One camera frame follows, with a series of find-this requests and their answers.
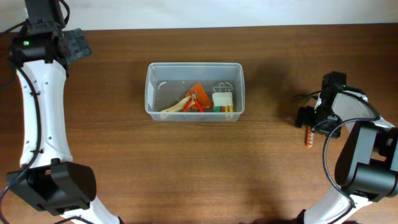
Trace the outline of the clear plastic container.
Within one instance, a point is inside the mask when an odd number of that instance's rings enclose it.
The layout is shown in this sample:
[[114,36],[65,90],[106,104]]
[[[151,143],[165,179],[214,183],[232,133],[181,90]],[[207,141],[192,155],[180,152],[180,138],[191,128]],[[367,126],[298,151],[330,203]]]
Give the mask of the clear plastic container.
[[157,121],[236,121],[245,110],[243,68],[221,62],[152,63],[145,109]]

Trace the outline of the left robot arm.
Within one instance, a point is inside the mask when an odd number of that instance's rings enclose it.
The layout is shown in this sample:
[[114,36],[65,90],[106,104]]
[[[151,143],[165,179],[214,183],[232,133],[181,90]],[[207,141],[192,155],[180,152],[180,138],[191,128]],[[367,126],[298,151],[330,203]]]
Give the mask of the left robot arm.
[[81,29],[67,30],[65,1],[26,0],[25,9],[8,58],[21,84],[24,146],[6,191],[62,222],[121,224],[98,198],[93,170],[74,163],[67,142],[65,82],[71,62],[89,56],[90,46]]

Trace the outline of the orange scraper wooden handle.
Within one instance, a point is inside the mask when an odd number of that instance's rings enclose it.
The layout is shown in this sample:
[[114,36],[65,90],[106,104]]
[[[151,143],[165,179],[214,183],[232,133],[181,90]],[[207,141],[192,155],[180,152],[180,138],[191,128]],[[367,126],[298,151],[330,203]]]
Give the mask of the orange scraper wooden handle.
[[[167,121],[211,121],[211,116],[205,113],[213,106],[204,86],[200,82],[163,82],[158,86],[156,111],[160,119]],[[196,105],[183,112],[184,106],[190,101],[190,95],[197,94],[197,98],[204,109],[199,112]]]

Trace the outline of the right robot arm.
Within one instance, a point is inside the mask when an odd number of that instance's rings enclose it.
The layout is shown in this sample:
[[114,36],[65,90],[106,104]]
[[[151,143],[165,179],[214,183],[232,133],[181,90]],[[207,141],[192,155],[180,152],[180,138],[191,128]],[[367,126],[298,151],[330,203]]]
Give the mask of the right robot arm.
[[[295,126],[306,128],[307,147],[312,147],[314,134],[326,137],[322,164],[331,189],[316,205],[302,210],[295,222],[347,223],[359,209],[397,196],[397,127],[369,103],[364,91],[347,85],[345,73],[327,73],[320,90],[296,95],[307,97],[317,102],[298,109]],[[349,136],[331,175],[328,145],[340,137],[343,126]]]

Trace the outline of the orange handled pliers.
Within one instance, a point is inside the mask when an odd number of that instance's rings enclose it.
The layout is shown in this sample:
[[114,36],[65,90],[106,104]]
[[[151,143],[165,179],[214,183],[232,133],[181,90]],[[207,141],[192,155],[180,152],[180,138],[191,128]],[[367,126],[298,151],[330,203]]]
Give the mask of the orange handled pliers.
[[200,104],[196,93],[192,93],[190,95],[190,101],[184,106],[183,112],[186,113],[188,111],[188,109],[190,107],[192,107],[193,105],[197,106],[199,112],[204,113],[204,109],[203,109],[202,105]]

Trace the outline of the clear pack coloured wall plugs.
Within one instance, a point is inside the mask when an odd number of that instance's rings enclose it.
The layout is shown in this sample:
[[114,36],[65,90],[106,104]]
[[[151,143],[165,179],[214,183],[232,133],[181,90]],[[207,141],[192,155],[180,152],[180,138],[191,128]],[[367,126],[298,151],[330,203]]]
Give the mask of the clear pack coloured wall plugs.
[[233,108],[233,86],[229,82],[220,82],[212,88],[213,111],[216,113],[227,113],[226,119],[232,119]]

